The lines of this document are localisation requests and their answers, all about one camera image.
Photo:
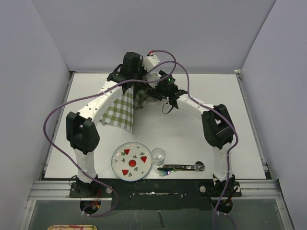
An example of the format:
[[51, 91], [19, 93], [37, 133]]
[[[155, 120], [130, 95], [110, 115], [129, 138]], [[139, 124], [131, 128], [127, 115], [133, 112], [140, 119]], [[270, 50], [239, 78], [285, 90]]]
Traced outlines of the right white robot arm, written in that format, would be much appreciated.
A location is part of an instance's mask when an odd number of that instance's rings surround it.
[[148, 93], [158, 99], [167, 99], [176, 109], [186, 111], [202, 121], [205, 140], [213, 148], [214, 153], [214, 191], [219, 196], [226, 195], [231, 190], [230, 178], [232, 168], [230, 162], [231, 150], [237, 145], [231, 145], [238, 138], [233, 122], [225, 105], [211, 105], [190, 95], [189, 82], [187, 90], [179, 89], [171, 74], [160, 71], [158, 74], [147, 74], [149, 82]]

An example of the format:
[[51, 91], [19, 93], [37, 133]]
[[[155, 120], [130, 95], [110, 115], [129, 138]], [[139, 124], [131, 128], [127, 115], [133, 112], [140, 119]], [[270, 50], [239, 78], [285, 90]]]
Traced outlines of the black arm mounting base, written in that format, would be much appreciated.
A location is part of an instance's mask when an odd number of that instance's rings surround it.
[[115, 210], [212, 210], [218, 203], [219, 209], [229, 212], [233, 198], [241, 197], [240, 184], [231, 180], [214, 183], [210, 179], [141, 179], [126, 182], [121, 179], [102, 179], [89, 188], [82, 188], [76, 182], [71, 184], [69, 197], [80, 198], [80, 207], [90, 213], [98, 210], [104, 198], [110, 198]]

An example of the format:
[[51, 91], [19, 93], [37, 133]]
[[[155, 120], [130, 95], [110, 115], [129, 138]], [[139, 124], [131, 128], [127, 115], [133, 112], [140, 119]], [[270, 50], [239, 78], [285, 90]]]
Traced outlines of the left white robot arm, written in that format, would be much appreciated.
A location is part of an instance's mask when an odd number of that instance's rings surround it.
[[94, 168], [94, 150], [100, 136], [96, 126], [100, 122], [115, 124], [126, 130], [133, 120], [134, 84], [143, 80], [152, 66], [148, 59], [135, 52], [127, 52], [123, 62], [107, 77], [99, 95], [78, 112], [66, 116], [66, 138], [73, 148], [78, 172], [76, 184], [85, 196], [97, 193], [97, 173]]

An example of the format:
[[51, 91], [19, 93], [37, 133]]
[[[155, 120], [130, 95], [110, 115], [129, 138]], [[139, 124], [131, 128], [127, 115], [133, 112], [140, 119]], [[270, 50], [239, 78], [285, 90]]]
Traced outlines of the green white checkered tablecloth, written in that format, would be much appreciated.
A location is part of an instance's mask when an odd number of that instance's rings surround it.
[[102, 125], [111, 125], [128, 132], [133, 131], [134, 111], [143, 109], [148, 103], [145, 90], [133, 85], [115, 100], [100, 118]]

